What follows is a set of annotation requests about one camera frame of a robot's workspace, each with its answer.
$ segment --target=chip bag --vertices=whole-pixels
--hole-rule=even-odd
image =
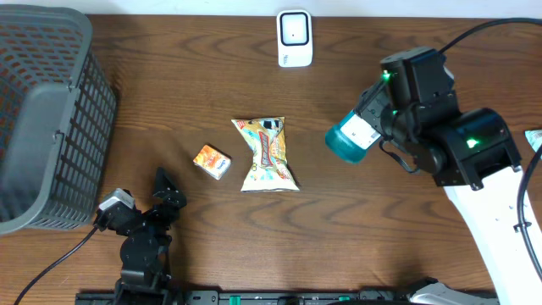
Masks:
[[[241,191],[299,191],[286,166],[285,118],[231,121],[254,152]]]

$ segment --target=cylindrical container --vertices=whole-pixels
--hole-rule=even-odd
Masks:
[[[346,162],[357,164],[380,134],[353,110],[325,135],[325,144]]]

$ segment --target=white wall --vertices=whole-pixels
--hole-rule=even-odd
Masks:
[[[537,17],[542,0],[0,0],[65,6],[86,14],[211,14],[272,16],[304,8],[314,16]]]

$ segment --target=wood grain surface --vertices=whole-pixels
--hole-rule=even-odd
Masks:
[[[224,290],[356,290],[433,276],[456,289],[492,290],[468,228],[429,175],[410,176],[373,148],[346,164],[324,144],[379,60],[415,46],[442,47],[482,20],[313,19],[312,65],[277,65],[275,18],[90,16],[92,50],[119,93],[101,197],[132,191],[151,206],[157,166],[189,203],[174,225],[171,263],[185,283]],[[506,25],[448,52],[464,111],[491,107],[524,157],[523,131],[540,127],[542,31]],[[285,116],[287,158],[300,192],[241,194],[252,155],[231,119]],[[216,181],[192,164],[206,143],[233,164]],[[542,170],[530,197],[542,216]],[[0,238],[0,303],[91,229],[21,230]],[[45,276],[23,303],[69,304],[78,291],[110,290],[124,238],[96,234]]]

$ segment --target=gray plastic basket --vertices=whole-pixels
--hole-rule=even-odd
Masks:
[[[0,234],[90,222],[117,102],[69,8],[0,5]]]

